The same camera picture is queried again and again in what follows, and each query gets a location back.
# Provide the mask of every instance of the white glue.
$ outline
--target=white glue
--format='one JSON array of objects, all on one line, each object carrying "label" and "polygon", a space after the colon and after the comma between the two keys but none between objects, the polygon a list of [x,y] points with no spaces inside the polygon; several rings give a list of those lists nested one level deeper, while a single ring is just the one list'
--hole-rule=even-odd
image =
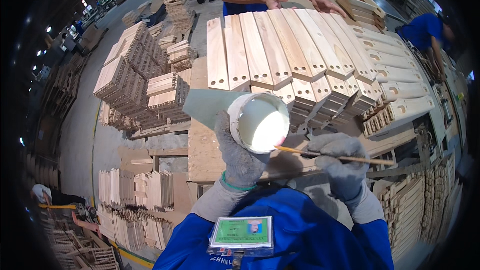
[{"label": "white glue", "polygon": [[288,110],[278,97],[271,94],[246,99],[238,115],[238,135],[232,135],[236,141],[241,139],[239,144],[254,153],[269,153],[275,150],[274,146],[285,141],[290,126]]}]

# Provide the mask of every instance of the concrete floor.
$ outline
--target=concrete floor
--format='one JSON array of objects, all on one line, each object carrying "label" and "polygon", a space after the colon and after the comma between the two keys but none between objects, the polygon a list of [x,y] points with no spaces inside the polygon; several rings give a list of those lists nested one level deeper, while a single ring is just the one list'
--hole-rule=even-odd
[{"label": "concrete floor", "polygon": [[[110,126],[96,125],[101,100],[94,97],[92,92],[100,69],[112,45],[117,43],[126,28],[122,22],[123,15],[146,1],[148,0],[126,0],[111,9],[97,22],[99,29],[109,28],[109,30],[90,56],[81,76],[77,99],[69,111],[61,131],[59,166],[61,186],[65,193],[81,196],[94,195],[95,201],[98,202],[98,172],[120,166],[120,157],[117,154],[119,146],[134,149],[170,149],[185,147],[188,144],[188,135],[186,134],[167,134],[151,137],[147,141],[144,139],[131,141],[125,137],[123,132]],[[216,0],[213,3],[206,1],[200,5],[196,0],[190,0],[190,4],[198,14],[191,35],[191,46],[203,57],[207,55],[206,23],[210,19],[222,16],[223,3]],[[188,171],[187,158],[163,159],[161,163],[164,169],[170,171]],[[348,228],[353,226],[346,206],[328,195],[330,186],[324,174],[300,177],[296,181],[297,189],[308,194],[317,206]],[[159,252],[152,250],[144,250],[138,254],[152,261],[159,256]],[[124,259],[124,265],[127,266],[126,269],[145,269],[128,259]],[[399,269],[412,268],[403,265]]]}]

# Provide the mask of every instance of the wooden plank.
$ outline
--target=wooden plank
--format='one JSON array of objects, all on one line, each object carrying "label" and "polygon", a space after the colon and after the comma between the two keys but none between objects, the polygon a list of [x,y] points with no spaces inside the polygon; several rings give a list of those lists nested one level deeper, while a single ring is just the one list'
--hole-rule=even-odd
[{"label": "wooden plank", "polygon": [[281,8],[280,11],[295,35],[303,56],[310,67],[312,81],[315,81],[325,73],[327,65],[295,11],[288,8]]},{"label": "wooden plank", "polygon": [[188,147],[174,149],[148,149],[148,154],[159,157],[188,157]]},{"label": "wooden plank", "polygon": [[238,15],[225,16],[225,47],[229,88],[243,90],[250,86],[250,73]]},{"label": "wooden plank", "polygon": [[303,55],[302,49],[295,38],[289,24],[279,9],[267,10],[267,15],[272,21],[273,27],[282,45],[285,57],[290,66],[292,76],[300,80],[311,81],[312,72]]},{"label": "wooden plank", "polygon": [[348,55],[337,56],[333,50],[335,44],[328,41],[325,32],[315,23],[306,9],[295,9],[294,11],[307,29],[315,45],[317,45],[317,49],[325,60],[328,71],[338,73],[341,77],[346,78],[347,74],[353,71],[353,65]]},{"label": "wooden plank", "polygon": [[252,86],[273,90],[273,79],[270,74],[267,56],[265,55],[262,40],[255,23],[254,14],[247,12],[240,14],[240,24],[245,43],[245,52],[250,72]]},{"label": "wooden plank", "polygon": [[267,12],[254,12],[253,16],[257,22],[258,32],[270,67],[273,90],[279,90],[292,81],[289,62]]},{"label": "wooden plank", "polygon": [[207,67],[208,87],[229,90],[227,59],[220,18],[207,22]]}]

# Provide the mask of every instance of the paint brush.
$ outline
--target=paint brush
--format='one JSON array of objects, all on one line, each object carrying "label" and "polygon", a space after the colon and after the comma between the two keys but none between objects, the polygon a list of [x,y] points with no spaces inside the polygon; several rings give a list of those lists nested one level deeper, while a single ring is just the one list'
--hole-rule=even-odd
[{"label": "paint brush", "polygon": [[[274,146],[277,150],[283,151],[283,152],[288,152],[288,153],[300,153],[306,156],[321,156],[320,153],[318,152],[313,152],[313,151],[303,151],[300,149],[295,149],[295,148],[290,148],[290,147],[284,147],[284,146]],[[361,163],[369,163],[369,164],[375,164],[375,165],[388,165],[388,166],[393,166],[395,163],[393,160],[387,160],[387,159],[364,159],[364,158],[356,158],[353,156],[339,156],[336,157],[339,160],[342,161],[350,161],[350,162],[361,162]]]}]

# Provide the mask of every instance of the sleeve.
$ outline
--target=sleeve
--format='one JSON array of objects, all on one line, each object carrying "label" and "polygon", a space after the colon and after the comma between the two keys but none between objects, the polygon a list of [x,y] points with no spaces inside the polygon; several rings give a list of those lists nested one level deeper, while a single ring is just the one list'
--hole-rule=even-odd
[{"label": "sleeve", "polygon": [[158,257],[153,270],[178,269],[196,247],[208,237],[214,223],[194,213],[175,227],[165,250]]},{"label": "sleeve", "polygon": [[393,270],[387,222],[379,219],[366,224],[355,224],[352,233],[365,250],[368,259],[375,265],[375,269]]},{"label": "sleeve", "polygon": [[427,14],[427,32],[430,36],[434,36],[435,39],[442,39],[442,21],[434,14]]}]

